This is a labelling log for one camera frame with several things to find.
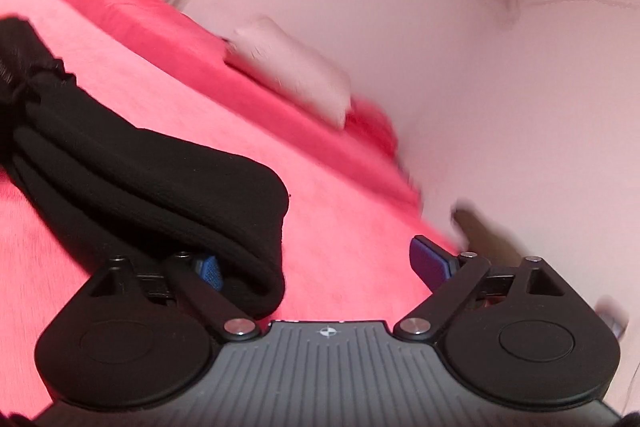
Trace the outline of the black pants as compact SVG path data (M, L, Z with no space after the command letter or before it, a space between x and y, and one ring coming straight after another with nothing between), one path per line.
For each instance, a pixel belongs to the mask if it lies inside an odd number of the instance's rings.
M130 124L78 86L28 20L1 22L1 166L86 267L214 259L256 319L282 303L288 190L250 158Z

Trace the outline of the pink bed blanket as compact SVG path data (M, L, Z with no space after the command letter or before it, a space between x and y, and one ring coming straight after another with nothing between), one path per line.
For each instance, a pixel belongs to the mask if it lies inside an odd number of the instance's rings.
M283 227L283 320L395 323L428 294L409 265L419 217L387 205L99 30L62 0L1 0L28 18L79 86L131 124L253 158L290 194ZM9 180L1 183L1 408L34 416L50 402L35 343L86 273Z

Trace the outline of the white pillow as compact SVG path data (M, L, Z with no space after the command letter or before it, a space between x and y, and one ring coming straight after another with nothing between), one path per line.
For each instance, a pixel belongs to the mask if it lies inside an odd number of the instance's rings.
M264 87L344 129L352 108L352 85L344 69L285 32L269 17L236 28L224 61Z

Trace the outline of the red bed sheet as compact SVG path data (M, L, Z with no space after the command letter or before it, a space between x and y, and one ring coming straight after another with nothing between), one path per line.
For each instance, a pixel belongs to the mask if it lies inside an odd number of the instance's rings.
M345 126L332 129L228 62L221 38L164 0L64 0L87 20L186 86L406 211L419 190L396 159L397 135L374 103L352 98Z

